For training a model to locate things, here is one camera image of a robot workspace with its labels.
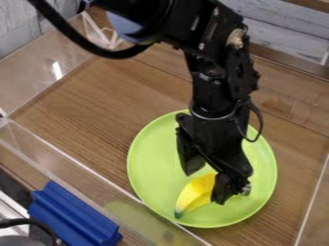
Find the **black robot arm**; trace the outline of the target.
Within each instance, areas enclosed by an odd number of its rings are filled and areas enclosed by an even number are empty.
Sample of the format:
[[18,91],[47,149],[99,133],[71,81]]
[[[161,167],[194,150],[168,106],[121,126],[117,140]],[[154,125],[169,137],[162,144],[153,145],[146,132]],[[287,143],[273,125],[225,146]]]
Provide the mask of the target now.
[[93,0],[111,24],[138,45],[166,42],[184,51],[193,78],[189,112],[177,115],[177,143],[186,175],[206,165],[217,171],[212,200],[224,204],[251,191],[253,168],[243,143],[251,94],[260,74],[249,54],[244,17],[220,0]]

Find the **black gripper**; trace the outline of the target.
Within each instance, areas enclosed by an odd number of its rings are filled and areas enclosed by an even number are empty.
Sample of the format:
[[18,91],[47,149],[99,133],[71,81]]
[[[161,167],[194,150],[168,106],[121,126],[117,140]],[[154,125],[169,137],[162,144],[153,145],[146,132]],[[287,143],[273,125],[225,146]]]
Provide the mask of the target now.
[[212,201],[220,205],[239,194],[249,194],[253,167],[244,150],[248,138],[248,106],[228,111],[205,111],[192,106],[177,114],[177,143],[181,169],[193,175],[208,164],[214,176]]

